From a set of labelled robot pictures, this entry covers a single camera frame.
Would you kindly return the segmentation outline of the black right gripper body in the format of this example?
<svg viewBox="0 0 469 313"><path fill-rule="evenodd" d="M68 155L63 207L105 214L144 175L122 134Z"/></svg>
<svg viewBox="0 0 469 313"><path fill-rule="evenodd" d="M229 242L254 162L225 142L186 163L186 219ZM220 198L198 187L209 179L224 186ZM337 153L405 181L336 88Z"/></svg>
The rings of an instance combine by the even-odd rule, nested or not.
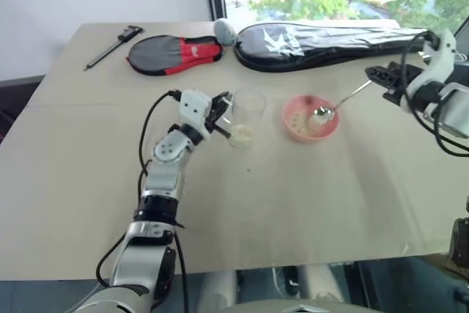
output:
<svg viewBox="0 0 469 313"><path fill-rule="evenodd" d="M405 98L405 88L414 79L423 73L423 69L415 65L406 64L405 68L396 62L390 62L386 68L398 78L398 87L395 91L386 90L383 98L389 103L393 103L401 108L407 108L408 103Z"/></svg>

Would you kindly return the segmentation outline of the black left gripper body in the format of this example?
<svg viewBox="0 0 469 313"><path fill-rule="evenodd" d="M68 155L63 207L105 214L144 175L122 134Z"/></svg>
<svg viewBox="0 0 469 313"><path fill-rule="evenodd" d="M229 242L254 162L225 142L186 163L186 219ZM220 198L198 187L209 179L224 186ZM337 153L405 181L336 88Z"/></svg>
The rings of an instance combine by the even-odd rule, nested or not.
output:
<svg viewBox="0 0 469 313"><path fill-rule="evenodd" d="M213 125L217 124L217 121L224 115L228 107L219 107L218 106L218 95L212 99L212 105L210 107L209 113L205 119L204 126L209 133L212 133Z"/></svg>

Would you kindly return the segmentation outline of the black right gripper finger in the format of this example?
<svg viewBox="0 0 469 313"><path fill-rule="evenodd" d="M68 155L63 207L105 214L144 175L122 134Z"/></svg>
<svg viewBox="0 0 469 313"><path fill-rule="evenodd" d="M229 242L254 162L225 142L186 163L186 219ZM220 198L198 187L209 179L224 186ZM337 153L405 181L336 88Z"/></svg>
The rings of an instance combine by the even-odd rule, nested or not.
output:
<svg viewBox="0 0 469 313"><path fill-rule="evenodd" d="M365 69L365 73L369 79L393 79L394 74L386 67L373 66Z"/></svg>
<svg viewBox="0 0 469 313"><path fill-rule="evenodd" d="M398 87L398 78L396 76L371 76L369 80L388 91L395 91Z"/></svg>

